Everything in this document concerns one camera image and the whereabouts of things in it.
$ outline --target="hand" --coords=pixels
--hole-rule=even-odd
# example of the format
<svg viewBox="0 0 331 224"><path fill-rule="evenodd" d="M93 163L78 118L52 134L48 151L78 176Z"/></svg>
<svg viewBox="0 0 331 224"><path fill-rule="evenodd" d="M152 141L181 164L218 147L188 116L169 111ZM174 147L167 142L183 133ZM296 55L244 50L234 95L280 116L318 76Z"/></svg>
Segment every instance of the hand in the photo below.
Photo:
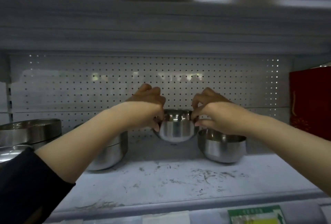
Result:
<svg viewBox="0 0 331 224"><path fill-rule="evenodd" d="M206 126L224 134L246 135L252 116L256 116L211 88L205 88L201 94L196 94L192 107L194 109L192 118L199 115L207 115L211 118L198 120L196 126Z"/></svg>
<svg viewBox="0 0 331 224"><path fill-rule="evenodd" d="M149 84L143 84L138 91L126 102L114 106L119 120L123 120L126 129L138 129L151 127L159 131L159 125L153 120L154 117L163 119L163 105L166 99L160 96L160 88L152 88Z"/></svg>

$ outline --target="dirty shelf surface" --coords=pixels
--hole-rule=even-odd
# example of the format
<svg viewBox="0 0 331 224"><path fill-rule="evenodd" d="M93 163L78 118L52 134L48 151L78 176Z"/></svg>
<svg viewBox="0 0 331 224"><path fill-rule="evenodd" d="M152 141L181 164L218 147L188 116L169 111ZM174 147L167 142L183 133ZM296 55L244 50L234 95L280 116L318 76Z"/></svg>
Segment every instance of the dirty shelf surface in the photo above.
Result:
<svg viewBox="0 0 331 224"><path fill-rule="evenodd" d="M316 187L275 154L245 156L234 165L204 158L124 161L85 172L55 211L282 193Z"/></svg>

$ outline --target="red packaging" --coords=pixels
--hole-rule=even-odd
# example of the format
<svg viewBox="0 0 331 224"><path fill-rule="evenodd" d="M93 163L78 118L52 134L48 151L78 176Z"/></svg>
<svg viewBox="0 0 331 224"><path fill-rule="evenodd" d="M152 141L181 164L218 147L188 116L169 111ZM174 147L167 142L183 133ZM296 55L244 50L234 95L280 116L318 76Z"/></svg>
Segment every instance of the red packaging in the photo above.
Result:
<svg viewBox="0 0 331 224"><path fill-rule="evenodd" d="M331 140L331 67L290 73L291 125Z"/></svg>

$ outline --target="green label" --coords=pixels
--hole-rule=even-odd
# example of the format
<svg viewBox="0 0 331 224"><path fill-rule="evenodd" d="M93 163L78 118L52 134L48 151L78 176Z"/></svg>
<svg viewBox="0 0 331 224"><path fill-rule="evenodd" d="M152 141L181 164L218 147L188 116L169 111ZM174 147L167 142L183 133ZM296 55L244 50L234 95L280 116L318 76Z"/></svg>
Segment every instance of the green label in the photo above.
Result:
<svg viewBox="0 0 331 224"><path fill-rule="evenodd" d="M228 210L231 224L286 224L279 205Z"/></svg>

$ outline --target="forearm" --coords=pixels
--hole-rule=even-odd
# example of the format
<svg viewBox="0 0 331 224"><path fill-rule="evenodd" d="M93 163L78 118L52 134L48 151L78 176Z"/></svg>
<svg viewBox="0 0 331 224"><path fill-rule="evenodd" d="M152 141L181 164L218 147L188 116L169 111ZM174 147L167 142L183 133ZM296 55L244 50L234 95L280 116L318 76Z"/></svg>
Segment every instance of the forearm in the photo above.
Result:
<svg viewBox="0 0 331 224"><path fill-rule="evenodd" d="M247 135L259 139L331 196L331 142L283 122L257 115Z"/></svg>
<svg viewBox="0 0 331 224"><path fill-rule="evenodd" d="M125 131L115 107L50 142L35 153L64 181L74 183L110 139Z"/></svg>

